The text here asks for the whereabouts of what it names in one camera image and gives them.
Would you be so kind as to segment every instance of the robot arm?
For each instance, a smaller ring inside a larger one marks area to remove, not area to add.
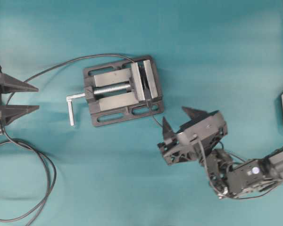
[[[254,191],[265,191],[265,195],[283,182],[283,147],[263,159],[234,162],[231,153],[216,148],[227,135],[222,114],[187,107],[183,110],[191,120],[177,133],[163,119],[164,142],[158,147],[168,165],[199,160],[206,170],[210,186],[220,199],[254,198],[240,196]]]

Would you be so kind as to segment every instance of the teal mat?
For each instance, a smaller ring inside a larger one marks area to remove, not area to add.
[[[150,54],[166,116],[177,129],[181,106],[220,110],[226,149],[262,158],[283,146],[283,0],[0,0],[0,65],[25,80],[65,60],[97,53]],[[283,186],[256,200],[218,200],[197,162],[168,167],[150,117],[95,128],[83,90],[84,60],[31,82],[39,93],[14,104],[40,109],[7,127],[58,168],[57,184],[35,226],[283,226]],[[36,157],[0,149],[0,217],[24,213],[45,193]],[[6,225],[22,226],[27,222]]]

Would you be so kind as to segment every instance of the bench vise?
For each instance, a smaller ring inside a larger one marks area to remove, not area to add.
[[[156,65],[150,56],[85,68],[84,93],[67,96],[70,125],[72,100],[84,97],[94,126],[162,113],[164,105]]]

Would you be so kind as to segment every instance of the screw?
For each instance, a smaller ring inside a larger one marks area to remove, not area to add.
[[[253,174],[258,174],[260,172],[260,169],[259,169],[259,167],[253,167],[251,169],[251,171],[252,171]]]

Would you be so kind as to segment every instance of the wire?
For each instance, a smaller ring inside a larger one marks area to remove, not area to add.
[[[212,183],[212,179],[208,173],[208,165],[207,165],[207,158],[206,158],[206,154],[205,154],[205,151],[204,151],[204,148],[203,148],[203,145],[202,145],[202,141],[199,139],[199,136],[197,136],[197,142],[200,146],[200,150],[201,150],[201,155],[202,155],[202,159],[203,159],[203,165],[204,165],[204,169],[205,169],[205,172],[206,172],[206,175],[208,177],[208,181],[209,181],[209,184],[212,186],[212,188],[217,192],[217,194],[221,194],[221,192],[214,186],[214,184]]]
[[[230,197],[230,196],[226,196],[230,199],[235,199],[235,200],[246,200],[246,199],[256,199],[256,198],[261,198],[265,195],[267,195],[268,193],[270,193],[271,191],[273,191],[275,188],[277,188],[280,184],[282,184],[283,181],[281,182],[278,182],[276,183],[272,188],[270,188],[267,192],[265,192],[264,194],[261,194],[261,195],[257,195],[257,196],[252,196],[252,197],[245,197],[245,198],[233,198],[233,197]]]
[[[162,124],[160,124],[159,121],[157,121],[157,119],[154,117],[154,113],[153,113],[151,107],[149,107],[149,111],[150,111],[150,114],[151,114],[151,116],[152,116],[154,122],[156,122],[156,124],[158,124],[158,126],[160,126],[161,128],[163,128]]]
[[[46,194],[43,197],[43,199],[37,204],[35,205],[31,210],[29,210],[27,213],[17,217],[17,218],[12,218],[12,219],[0,219],[1,223],[7,223],[7,222],[15,222],[21,219],[24,219],[25,217],[27,217],[28,215],[32,214],[33,212],[35,212],[38,208],[38,211],[36,212],[36,214],[33,216],[33,218],[26,224],[26,226],[30,226],[35,220],[36,218],[39,216],[39,214],[41,213],[41,211],[43,210],[43,207],[56,183],[56,178],[57,178],[57,170],[55,165],[53,164],[53,162],[51,161],[50,158],[48,158],[44,153],[37,151],[36,149],[34,149],[33,147],[31,147],[30,145],[26,144],[24,141],[19,141],[19,140],[13,140],[6,132],[5,128],[3,128],[3,132],[6,136],[6,138],[8,140],[3,141],[0,143],[0,146],[2,145],[6,145],[6,144],[10,144],[13,143],[21,148],[27,149],[29,151],[33,151],[39,158],[39,160],[41,161],[45,172],[46,172],[46,178],[47,178],[47,189],[46,189]],[[52,169],[53,169],[53,179],[52,182],[50,179],[50,170],[46,164],[46,161],[51,165]]]
[[[218,143],[221,144],[221,148],[224,150],[225,149],[224,144],[221,141],[219,141]]]
[[[226,173],[228,173],[229,172],[229,170],[230,170],[230,167],[231,166],[233,166],[233,165],[240,165],[241,163],[239,163],[239,162],[231,162],[227,167],[226,167]]]
[[[53,67],[50,67],[40,73],[37,73],[33,76],[31,76],[30,78],[28,78],[27,80],[25,80],[24,82],[29,82],[37,77],[39,77],[40,75],[42,74],[45,74],[49,71],[52,71],[54,69],[57,69],[59,67],[62,67],[62,66],[65,66],[65,65],[68,65],[68,64],[71,64],[71,63],[74,63],[76,61],[79,61],[79,60],[84,60],[84,59],[90,59],[90,58],[96,58],[96,57],[120,57],[120,58],[124,58],[124,59],[127,59],[128,61],[134,63],[134,61],[129,58],[129,57],[126,57],[126,56],[123,56],[121,54],[95,54],[95,55],[88,55],[88,56],[82,56],[82,57],[78,57],[78,58],[74,58],[72,60],[68,60],[68,61],[65,61],[63,63],[60,63],[58,65],[55,65]],[[7,103],[6,105],[9,104],[10,100],[12,99],[12,97],[14,96],[15,93],[11,93],[8,97],[8,100],[7,100]],[[43,154],[42,152],[40,151],[37,151],[36,149],[34,149],[33,147],[31,147],[30,145],[28,145],[27,143],[25,143],[24,141],[20,141],[20,140],[14,140],[12,139],[6,132],[5,128],[2,128],[3,130],[3,133],[5,134],[6,138],[8,139],[7,141],[3,141],[0,143],[0,146],[2,145],[6,145],[6,144],[15,144],[16,146],[19,146],[21,148],[24,148],[24,149],[27,149],[27,150],[30,150],[30,151],[33,151],[35,154],[38,155],[38,158],[40,159],[44,169],[45,169],[45,172],[46,172],[46,178],[47,178],[47,189],[46,189],[46,194],[45,196],[43,197],[43,199],[36,205],[34,206],[31,210],[29,210],[27,213],[17,217],[17,218],[12,218],[12,219],[0,219],[0,222],[2,223],[7,223],[7,222],[15,222],[15,221],[18,221],[18,220],[21,220],[21,219],[24,219],[25,217],[29,216],[30,214],[32,214],[33,212],[36,212],[36,214],[32,217],[32,219],[29,220],[29,222],[26,224],[26,226],[30,226],[36,219],[37,217],[40,215],[40,213],[42,212],[43,210],[43,207],[56,183],[56,178],[57,178],[57,170],[56,170],[56,167],[55,165],[53,164],[53,162],[51,161],[50,158],[48,158],[45,154]],[[52,182],[50,182],[50,170],[46,164],[46,161],[49,162],[49,164],[52,166],[53,168],[53,179],[52,179]]]
[[[236,155],[235,153],[233,152],[230,152],[230,151],[225,151],[227,152],[228,154],[230,154],[231,156],[234,156],[235,158],[239,159],[240,161],[242,162],[246,162],[246,160],[244,160],[243,158],[240,158],[238,155]]]
[[[74,59],[72,59],[72,60],[67,60],[67,61],[65,61],[65,62],[63,62],[63,63],[60,63],[60,64],[58,64],[58,65],[55,65],[55,66],[53,66],[53,67],[50,67],[50,68],[48,68],[48,69],[46,69],[46,70],[44,70],[44,71],[42,71],[42,72],[40,72],[40,73],[37,73],[37,74],[31,76],[30,78],[26,79],[24,82],[29,82],[29,81],[31,81],[31,80],[33,80],[33,79],[39,77],[39,76],[42,75],[42,74],[45,74],[45,73],[47,73],[47,72],[50,72],[50,71],[52,71],[52,70],[54,70],[54,69],[57,69],[57,68],[59,68],[59,67],[63,67],[63,66],[65,66],[65,65],[74,63],[74,62],[76,62],[76,61],[85,60],[85,59],[91,59],[91,58],[97,58],[97,57],[120,57],[120,58],[124,58],[124,59],[126,59],[126,60],[129,60],[131,63],[135,63],[134,60],[132,60],[131,58],[129,58],[129,57],[127,57],[127,56],[124,56],[124,55],[121,55],[121,54],[114,54],[114,53],[104,53],[104,54],[94,54],[94,55],[88,55],[88,56],[81,56],[81,57],[74,58]],[[11,93],[11,94],[9,95],[6,105],[9,104],[9,102],[10,102],[11,98],[14,96],[14,94],[15,94],[15,93]]]

